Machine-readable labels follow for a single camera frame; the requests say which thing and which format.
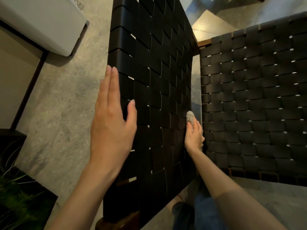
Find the white appliance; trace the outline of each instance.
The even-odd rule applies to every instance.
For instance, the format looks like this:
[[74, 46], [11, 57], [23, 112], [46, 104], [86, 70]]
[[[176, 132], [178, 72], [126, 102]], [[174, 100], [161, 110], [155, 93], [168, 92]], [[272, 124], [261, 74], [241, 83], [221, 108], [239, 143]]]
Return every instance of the white appliance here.
[[63, 56], [71, 54], [87, 21], [72, 0], [0, 0], [0, 19]]

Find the hand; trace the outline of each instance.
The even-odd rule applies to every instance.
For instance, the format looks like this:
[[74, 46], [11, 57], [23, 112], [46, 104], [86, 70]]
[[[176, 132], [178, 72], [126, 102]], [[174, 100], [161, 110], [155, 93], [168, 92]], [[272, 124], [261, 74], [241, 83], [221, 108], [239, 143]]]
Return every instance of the hand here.
[[135, 101], [127, 107], [127, 120], [123, 119], [120, 105], [118, 71], [106, 67], [100, 82], [95, 115], [91, 125], [91, 155], [89, 163], [97, 169], [107, 169], [114, 179], [120, 172], [136, 132], [137, 111]]
[[194, 153], [199, 151], [203, 146], [203, 142], [205, 137], [203, 137], [203, 128], [201, 127], [200, 123], [194, 117], [194, 127], [190, 122], [187, 123], [187, 132], [185, 134], [185, 148], [187, 149], [188, 153]]

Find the blue jeans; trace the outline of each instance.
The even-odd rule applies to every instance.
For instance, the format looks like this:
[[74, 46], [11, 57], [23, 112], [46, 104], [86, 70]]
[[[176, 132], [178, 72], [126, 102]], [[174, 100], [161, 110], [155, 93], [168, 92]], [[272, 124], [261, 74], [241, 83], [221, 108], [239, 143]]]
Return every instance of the blue jeans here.
[[226, 230], [212, 197], [199, 192], [194, 200], [194, 208], [184, 202], [173, 207], [173, 230]]

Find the gray floor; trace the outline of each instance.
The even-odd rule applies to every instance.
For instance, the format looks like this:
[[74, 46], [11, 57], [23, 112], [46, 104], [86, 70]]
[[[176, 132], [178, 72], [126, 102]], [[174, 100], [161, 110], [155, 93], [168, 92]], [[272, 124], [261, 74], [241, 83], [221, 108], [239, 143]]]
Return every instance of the gray floor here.
[[[17, 167], [59, 196], [50, 219], [88, 161], [94, 103], [107, 61], [113, 0], [80, 1], [90, 22], [81, 45], [74, 58], [48, 56], [17, 127], [28, 136]], [[307, 10], [307, 0], [248, 0], [244, 5], [239, 0], [226, 0], [223, 5], [219, 1], [181, 0], [198, 40]], [[193, 59], [192, 74], [193, 110], [200, 116], [199, 56]], [[289, 229], [306, 228], [306, 188], [234, 179]], [[102, 205], [95, 221], [101, 217]], [[144, 229], [171, 229], [172, 221], [172, 214], [164, 208]]]

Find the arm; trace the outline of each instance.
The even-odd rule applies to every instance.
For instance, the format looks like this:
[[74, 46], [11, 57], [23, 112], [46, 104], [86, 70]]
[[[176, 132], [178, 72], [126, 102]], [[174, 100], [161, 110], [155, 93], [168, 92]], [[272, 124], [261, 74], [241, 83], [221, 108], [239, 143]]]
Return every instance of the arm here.
[[266, 208], [224, 174], [199, 148], [205, 138], [194, 119], [187, 123], [185, 146], [229, 229], [286, 229]]
[[91, 125], [90, 160], [49, 230], [90, 229], [102, 199], [132, 148], [137, 112], [132, 100], [123, 119], [118, 71], [107, 66]]

